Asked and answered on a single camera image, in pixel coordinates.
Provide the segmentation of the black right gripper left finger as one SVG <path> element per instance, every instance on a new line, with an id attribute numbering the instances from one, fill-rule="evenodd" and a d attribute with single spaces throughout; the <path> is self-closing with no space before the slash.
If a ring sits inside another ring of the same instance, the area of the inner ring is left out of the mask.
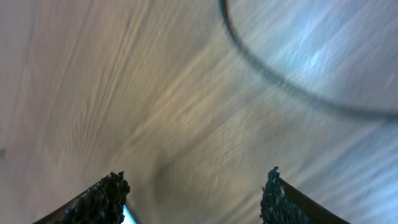
<path id="1" fill-rule="evenodd" d="M 110 172 L 34 224 L 121 224 L 129 193 L 124 172 Z"/>

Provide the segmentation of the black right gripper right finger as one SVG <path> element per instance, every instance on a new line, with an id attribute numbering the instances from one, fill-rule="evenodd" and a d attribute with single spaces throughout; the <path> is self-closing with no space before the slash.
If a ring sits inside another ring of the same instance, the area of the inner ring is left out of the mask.
<path id="1" fill-rule="evenodd" d="M 282 179 L 277 166 L 268 172 L 260 206 L 266 224 L 348 224 Z"/>

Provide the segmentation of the blue Galaxy smartphone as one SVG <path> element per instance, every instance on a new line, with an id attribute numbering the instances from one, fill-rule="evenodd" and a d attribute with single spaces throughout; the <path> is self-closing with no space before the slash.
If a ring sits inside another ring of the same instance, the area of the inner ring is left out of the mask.
<path id="1" fill-rule="evenodd" d="M 122 224 L 138 224 L 127 205 L 123 206 L 124 220 Z"/>

